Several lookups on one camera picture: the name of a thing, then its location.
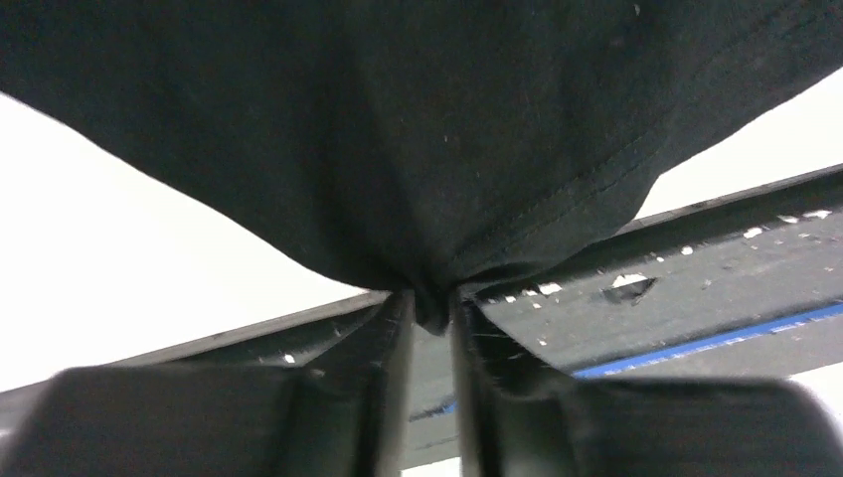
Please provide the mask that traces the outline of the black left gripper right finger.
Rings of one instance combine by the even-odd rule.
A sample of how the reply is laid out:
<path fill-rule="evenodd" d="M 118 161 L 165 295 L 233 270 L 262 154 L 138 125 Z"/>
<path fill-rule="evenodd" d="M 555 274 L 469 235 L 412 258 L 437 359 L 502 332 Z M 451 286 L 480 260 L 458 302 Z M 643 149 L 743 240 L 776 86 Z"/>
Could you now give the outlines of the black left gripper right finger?
<path fill-rule="evenodd" d="M 842 442 L 770 379 L 578 379 L 472 302 L 451 307 L 465 476 L 838 476 Z"/>

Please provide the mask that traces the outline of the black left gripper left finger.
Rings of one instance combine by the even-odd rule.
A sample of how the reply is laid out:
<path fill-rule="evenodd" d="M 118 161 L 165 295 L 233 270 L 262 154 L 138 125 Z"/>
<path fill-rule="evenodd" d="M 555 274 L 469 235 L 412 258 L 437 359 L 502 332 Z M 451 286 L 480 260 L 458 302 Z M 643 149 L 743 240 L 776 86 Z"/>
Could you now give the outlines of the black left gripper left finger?
<path fill-rule="evenodd" d="M 5 476 L 397 476 L 415 301 L 396 293 L 299 367 L 64 371 L 1 456 Z"/>

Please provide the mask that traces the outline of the black t shirt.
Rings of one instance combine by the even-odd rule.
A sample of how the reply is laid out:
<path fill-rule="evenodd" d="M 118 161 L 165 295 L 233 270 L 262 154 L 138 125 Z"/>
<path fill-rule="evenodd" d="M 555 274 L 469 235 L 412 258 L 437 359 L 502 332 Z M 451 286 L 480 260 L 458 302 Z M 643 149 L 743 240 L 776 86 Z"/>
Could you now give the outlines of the black t shirt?
<path fill-rule="evenodd" d="M 1 5 L 5 94 L 433 334 L 841 66 L 838 1 Z"/>

